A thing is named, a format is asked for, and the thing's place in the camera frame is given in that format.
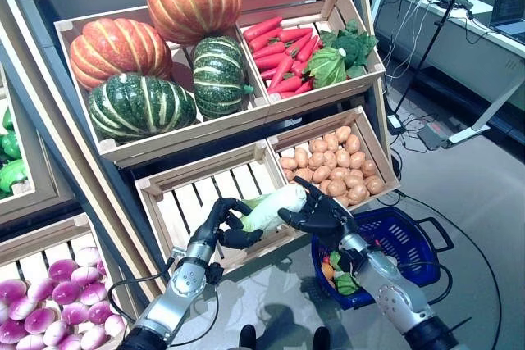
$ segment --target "person's foot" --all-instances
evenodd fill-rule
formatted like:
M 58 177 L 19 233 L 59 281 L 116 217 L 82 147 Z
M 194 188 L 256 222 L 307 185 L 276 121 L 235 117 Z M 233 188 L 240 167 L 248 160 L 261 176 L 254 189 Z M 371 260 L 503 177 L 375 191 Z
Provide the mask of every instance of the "person's foot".
M 327 327 L 319 327 L 315 331 L 312 350 L 330 350 L 330 331 Z
M 240 331 L 239 335 L 239 347 L 240 348 L 251 348 L 255 350 L 255 343 L 257 342 L 257 335 L 255 334 L 255 327 L 251 324 L 247 324 Z

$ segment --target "wooden crate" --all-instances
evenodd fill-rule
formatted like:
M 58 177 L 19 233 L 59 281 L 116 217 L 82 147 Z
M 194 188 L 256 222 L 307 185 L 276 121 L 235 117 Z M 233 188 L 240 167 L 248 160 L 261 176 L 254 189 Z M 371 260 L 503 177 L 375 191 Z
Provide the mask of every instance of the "wooden crate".
M 237 21 L 240 30 L 273 16 L 282 16 L 284 20 L 281 26 L 285 28 L 312 26 L 315 28 L 315 34 L 321 30 L 337 32 L 352 19 L 357 20 L 359 32 L 366 30 L 352 0 L 242 0 L 242 5 L 242 12 Z M 255 70 L 257 82 L 266 87 L 244 39 L 243 46 L 250 67 Z M 274 93 L 268 97 L 270 111 L 267 122 L 289 118 L 331 102 L 339 102 L 369 89 L 374 81 L 385 73 L 385 67 L 376 49 L 368 56 L 367 71 L 366 75 L 315 89 L 298 97 L 281 100 L 279 94 Z
M 185 249 L 190 235 L 206 219 L 201 207 L 209 208 L 219 196 L 255 198 L 285 182 L 263 140 L 137 180 L 135 185 L 166 259 L 174 246 Z M 301 234 L 283 223 L 279 231 L 244 251 L 218 247 L 214 261 L 231 271 Z
M 22 159 L 27 170 L 27 180 L 12 187 L 13 195 L 0 200 L 0 224 L 29 215 L 46 207 L 72 199 L 66 181 L 45 150 L 42 141 L 15 95 L 9 94 L 9 86 L 4 70 L 0 65 L 0 84 L 5 98 L 0 98 L 0 134 L 7 131 L 2 127 L 2 119 L 9 108 Z
M 353 210 L 399 187 L 399 181 L 390 166 L 390 161 L 386 158 L 362 107 L 328 116 L 325 119 L 272 136 L 267 140 L 277 156 L 292 157 L 295 147 L 301 146 L 308 152 L 309 140 L 321 137 L 345 125 L 350 126 L 352 133 L 358 136 L 361 142 L 361 151 L 365 153 L 367 159 L 374 160 L 377 175 L 385 182 L 385 189 L 381 193 L 372 195 L 363 202 L 349 207 L 350 210 Z
M 106 288 L 109 289 L 109 285 L 122 280 L 121 271 L 111 254 L 98 241 L 85 213 L 0 243 L 0 276 L 3 279 L 35 282 L 48 277 L 48 268 L 55 261 L 74 258 L 75 252 L 90 246 L 96 246 L 100 251 L 107 272 Z M 136 317 L 133 298 L 126 287 L 117 288 L 114 294 L 118 305 Z M 59 310 L 59 306 L 53 300 L 45 301 L 45 307 Z M 86 330 L 92 325 L 89 322 L 84 323 L 79 326 L 79 330 Z M 123 335 L 124 333 L 121 333 L 119 337 L 109 340 L 100 348 L 116 348 Z
M 78 94 L 84 116 L 86 117 L 89 125 L 89 130 L 93 135 L 96 143 L 98 153 L 107 158 L 108 160 L 114 161 L 120 167 L 132 166 L 140 162 L 161 157 L 169 153 L 179 151 L 181 149 L 193 147 L 201 143 L 207 143 L 214 139 L 235 134 L 240 131 L 250 129 L 257 125 L 262 125 L 266 119 L 269 111 L 267 95 L 264 92 L 263 87 L 257 83 L 256 75 L 251 67 L 247 67 L 247 76 L 249 83 L 254 86 L 254 92 L 248 96 L 245 100 L 246 110 L 223 116 L 215 120 L 207 120 L 203 123 L 191 125 L 179 130 L 173 130 L 168 133 L 148 137 L 132 143 L 124 145 L 118 145 L 113 139 L 102 139 L 98 136 L 95 131 L 89 113 L 87 109 L 88 92 L 79 86 L 71 71 L 70 64 L 70 45 L 72 41 L 81 34 L 82 28 L 90 21 L 97 20 L 98 18 L 130 18 L 140 22 L 145 22 L 153 25 L 148 15 L 148 8 L 135 7 L 120 11 L 112 11 L 103 14 L 96 14 L 92 16 L 83 16 L 70 20 L 61 20 L 55 22 L 58 38 L 60 40 L 64 57 L 66 58 L 67 66 L 75 85 L 76 92 Z M 242 40 L 240 32 L 237 29 L 232 29 L 227 32 L 238 41 Z M 191 65 L 190 52 L 191 48 L 182 48 L 174 43 L 169 43 L 168 46 L 171 49 L 171 55 L 174 61 L 182 63 L 183 65 Z M 202 117 L 199 114 L 198 120 L 202 121 Z

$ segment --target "floor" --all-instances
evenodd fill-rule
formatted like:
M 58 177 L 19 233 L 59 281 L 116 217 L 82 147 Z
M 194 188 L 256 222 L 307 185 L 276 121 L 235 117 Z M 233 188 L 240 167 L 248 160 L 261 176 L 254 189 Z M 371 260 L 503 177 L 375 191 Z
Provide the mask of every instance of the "floor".
M 390 85 L 392 104 L 406 79 Z M 411 93 L 400 109 L 400 119 L 410 113 L 438 112 L 451 130 L 457 122 L 442 108 L 418 93 Z M 409 127 L 421 125 L 414 121 Z M 406 138 L 407 148 L 423 149 Z M 485 252 L 498 279 L 503 302 L 499 350 L 523 348 L 525 166 L 483 136 L 449 148 L 421 154 L 408 151 L 397 139 L 392 147 L 403 159 L 401 190 L 437 208 L 464 229 Z M 383 202 L 391 203 L 393 196 Z M 374 202 L 364 209 L 381 207 Z M 427 208 L 402 199 L 398 206 L 414 219 L 436 216 Z M 450 295 L 434 306 L 449 326 L 472 319 L 455 332 L 471 349 L 490 349 L 497 324 L 495 288 L 476 249 L 460 232 L 437 217 L 454 241 L 454 249 L 440 254 L 440 262 L 453 274 Z M 425 227 L 435 245 L 440 235 Z M 434 298 L 446 286 L 446 277 L 425 288 Z M 210 333 L 188 349 L 226 349 L 237 344 L 243 325 L 258 332 L 258 349 L 310 349 L 313 332 L 320 325 L 332 334 L 332 349 L 407 349 L 408 346 L 374 305 L 342 311 L 318 287 L 313 272 L 309 237 L 257 259 L 225 277 L 219 286 L 220 311 Z M 199 336 L 208 327 L 215 302 L 212 294 L 194 304 L 175 343 Z

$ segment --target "orange pumpkin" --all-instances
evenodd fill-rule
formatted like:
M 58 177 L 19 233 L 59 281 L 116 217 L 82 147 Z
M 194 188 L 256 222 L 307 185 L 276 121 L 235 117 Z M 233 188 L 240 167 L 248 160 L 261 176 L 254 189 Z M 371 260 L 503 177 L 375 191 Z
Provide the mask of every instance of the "orange pumpkin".
M 82 29 L 70 49 L 71 69 L 87 90 L 114 74 L 138 72 L 166 78 L 171 52 L 158 32 L 148 24 L 118 18 L 100 18 Z
M 173 43 L 196 44 L 210 33 L 224 32 L 240 14 L 240 0 L 148 0 L 158 33 Z

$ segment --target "laptop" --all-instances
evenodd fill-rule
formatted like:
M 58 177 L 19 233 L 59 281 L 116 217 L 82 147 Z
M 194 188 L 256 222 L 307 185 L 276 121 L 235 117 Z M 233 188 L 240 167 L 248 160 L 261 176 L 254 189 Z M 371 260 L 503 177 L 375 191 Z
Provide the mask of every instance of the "laptop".
M 525 45 L 525 0 L 495 0 L 490 27 Z

